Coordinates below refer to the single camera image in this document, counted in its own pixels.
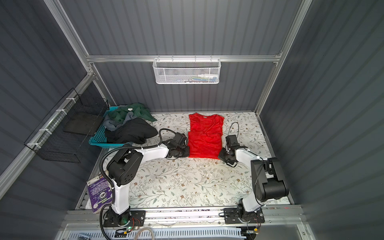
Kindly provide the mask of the red t shirt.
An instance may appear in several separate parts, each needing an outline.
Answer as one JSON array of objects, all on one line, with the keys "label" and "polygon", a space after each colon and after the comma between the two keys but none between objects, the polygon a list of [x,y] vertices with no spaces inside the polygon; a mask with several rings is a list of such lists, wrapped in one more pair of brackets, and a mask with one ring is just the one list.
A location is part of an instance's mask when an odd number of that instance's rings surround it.
[{"label": "red t shirt", "polygon": [[190,158],[218,159],[222,150],[224,117],[204,116],[199,113],[189,115],[190,131],[188,146]]}]

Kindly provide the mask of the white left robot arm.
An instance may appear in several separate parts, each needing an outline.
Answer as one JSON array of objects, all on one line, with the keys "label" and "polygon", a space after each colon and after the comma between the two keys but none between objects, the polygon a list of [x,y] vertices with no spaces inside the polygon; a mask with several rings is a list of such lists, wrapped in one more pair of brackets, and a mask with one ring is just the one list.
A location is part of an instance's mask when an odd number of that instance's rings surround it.
[{"label": "white left robot arm", "polygon": [[188,138],[185,134],[172,132],[174,137],[152,146],[134,147],[125,144],[107,152],[100,160],[100,173],[112,190],[111,211],[117,216],[130,213],[130,183],[142,163],[156,159],[186,158],[189,156]]}]

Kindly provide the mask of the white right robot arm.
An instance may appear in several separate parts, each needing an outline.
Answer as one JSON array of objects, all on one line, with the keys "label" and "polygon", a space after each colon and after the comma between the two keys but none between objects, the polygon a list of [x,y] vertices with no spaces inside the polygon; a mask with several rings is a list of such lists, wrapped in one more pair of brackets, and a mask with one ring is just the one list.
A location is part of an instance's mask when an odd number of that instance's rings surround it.
[{"label": "white right robot arm", "polygon": [[220,151],[219,159],[232,168],[242,163],[251,171],[252,192],[239,200],[235,211],[240,221],[259,220],[261,208],[266,202],[289,195],[280,161],[277,158],[263,159],[240,145],[237,136],[226,137],[226,146]]}]

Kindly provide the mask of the black t shirt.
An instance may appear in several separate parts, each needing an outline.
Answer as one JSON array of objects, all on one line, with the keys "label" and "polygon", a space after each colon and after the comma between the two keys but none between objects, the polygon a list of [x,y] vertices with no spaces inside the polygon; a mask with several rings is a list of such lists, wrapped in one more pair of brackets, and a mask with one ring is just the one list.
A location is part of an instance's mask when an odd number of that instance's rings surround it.
[{"label": "black t shirt", "polygon": [[147,139],[157,135],[156,128],[141,118],[129,120],[115,131],[105,130],[108,144],[134,143],[143,145]]}]

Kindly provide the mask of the green t shirt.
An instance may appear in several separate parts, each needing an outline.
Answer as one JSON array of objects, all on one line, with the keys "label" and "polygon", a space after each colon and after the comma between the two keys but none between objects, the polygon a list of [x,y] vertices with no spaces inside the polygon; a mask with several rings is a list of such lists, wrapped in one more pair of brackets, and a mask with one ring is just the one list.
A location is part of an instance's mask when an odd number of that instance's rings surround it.
[{"label": "green t shirt", "polygon": [[150,110],[141,103],[119,106],[115,110],[108,112],[108,117],[118,124],[123,124],[134,118],[142,118],[150,122],[157,121],[157,119],[152,116]]}]

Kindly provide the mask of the grey t shirt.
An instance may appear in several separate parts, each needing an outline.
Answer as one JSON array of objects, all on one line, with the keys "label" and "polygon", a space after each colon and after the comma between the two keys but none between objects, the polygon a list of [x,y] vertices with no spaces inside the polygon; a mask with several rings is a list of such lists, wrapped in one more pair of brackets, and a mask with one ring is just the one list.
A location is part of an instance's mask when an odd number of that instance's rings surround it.
[{"label": "grey t shirt", "polygon": [[133,120],[137,118],[133,115],[132,112],[129,112],[126,114],[125,117],[122,117],[121,115],[117,115],[114,119],[110,117],[109,115],[106,115],[102,125],[109,131],[114,132],[118,128],[122,127],[126,122]]}]

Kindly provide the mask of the teal plastic laundry basket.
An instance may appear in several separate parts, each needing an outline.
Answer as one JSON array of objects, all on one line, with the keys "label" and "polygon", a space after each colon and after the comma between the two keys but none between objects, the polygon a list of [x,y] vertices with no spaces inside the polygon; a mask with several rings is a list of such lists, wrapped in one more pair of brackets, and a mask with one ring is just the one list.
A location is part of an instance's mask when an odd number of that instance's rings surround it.
[{"label": "teal plastic laundry basket", "polygon": [[[103,114],[103,118],[105,119],[108,112],[111,112],[111,111],[115,110],[116,108],[117,107],[110,107],[108,110],[106,110],[106,112]],[[95,132],[94,136],[89,139],[89,144],[91,146],[97,146],[97,147],[101,147],[104,149],[118,148],[118,147],[123,146],[124,144],[108,143],[108,140],[107,140],[107,137],[105,134],[107,129],[102,125],[102,123],[101,123],[100,127],[98,128],[98,130]]]}]

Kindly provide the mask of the purple booklet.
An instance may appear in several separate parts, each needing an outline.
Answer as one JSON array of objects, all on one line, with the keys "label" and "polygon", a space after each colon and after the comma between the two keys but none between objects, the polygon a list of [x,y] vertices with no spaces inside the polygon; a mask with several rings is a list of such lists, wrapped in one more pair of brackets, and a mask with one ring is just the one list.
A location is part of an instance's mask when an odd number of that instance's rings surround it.
[{"label": "purple booklet", "polygon": [[98,213],[105,204],[111,204],[113,200],[109,182],[101,175],[97,175],[87,181],[90,207],[93,213]]}]

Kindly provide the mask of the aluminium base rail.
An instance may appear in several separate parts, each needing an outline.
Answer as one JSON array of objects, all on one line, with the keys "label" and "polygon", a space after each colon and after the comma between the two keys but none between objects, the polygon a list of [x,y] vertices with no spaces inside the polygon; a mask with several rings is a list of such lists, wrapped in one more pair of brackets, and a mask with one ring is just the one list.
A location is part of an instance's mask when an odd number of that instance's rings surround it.
[{"label": "aluminium base rail", "polygon": [[135,217],[135,226],[152,228],[221,227],[251,225],[300,225],[307,222],[300,205],[267,205],[257,221],[232,220],[224,213],[226,207],[147,208],[144,217]]}]

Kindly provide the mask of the aluminium horizontal frame bar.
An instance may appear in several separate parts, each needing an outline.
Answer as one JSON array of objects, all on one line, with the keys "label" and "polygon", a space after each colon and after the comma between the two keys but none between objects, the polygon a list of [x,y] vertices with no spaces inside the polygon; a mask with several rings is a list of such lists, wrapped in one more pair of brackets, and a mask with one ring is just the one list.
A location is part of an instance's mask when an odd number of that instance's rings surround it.
[{"label": "aluminium horizontal frame bar", "polygon": [[230,56],[215,56],[215,55],[146,55],[146,56],[133,56],[133,55],[90,55],[86,59],[92,63],[125,63],[125,62],[227,62],[227,63],[240,63],[240,62],[253,62],[253,63],[278,63],[281,55],[230,55]]}]

